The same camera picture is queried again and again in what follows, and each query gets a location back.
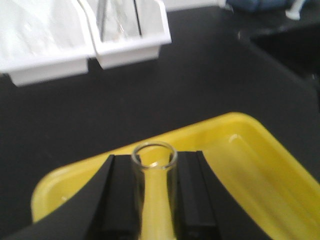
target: white plastic tray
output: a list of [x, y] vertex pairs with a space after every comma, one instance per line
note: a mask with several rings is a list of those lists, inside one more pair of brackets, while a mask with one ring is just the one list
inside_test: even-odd
[[171, 43], [166, 8], [160, 0], [136, 0], [142, 36], [115, 42], [100, 39], [95, 1], [78, 1], [86, 12], [96, 58], [104, 69], [156, 59], [161, 45]]
[[0, 9], [0, 73], [15, 85], [88, 72], [95, 51], [77, 0], [4, 0]]

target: sink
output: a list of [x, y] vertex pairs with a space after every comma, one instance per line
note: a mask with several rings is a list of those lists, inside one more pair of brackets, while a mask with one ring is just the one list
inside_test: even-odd
[[253, 36], [251, 41], [320, 91], [320, 24]]

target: yellow tray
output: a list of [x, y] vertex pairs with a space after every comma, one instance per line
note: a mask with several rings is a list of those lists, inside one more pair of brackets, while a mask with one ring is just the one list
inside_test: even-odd
[[[222, 184], [272, 239], [320, 239], [320, 185], [254, 118], [228, 113], [141, 142], [148, 140], [178, 151], [202, 150]], [[71, 198], [108, 155], [130, 154], [141, 142], [50, 172], [33, 192], [33, 221]]]

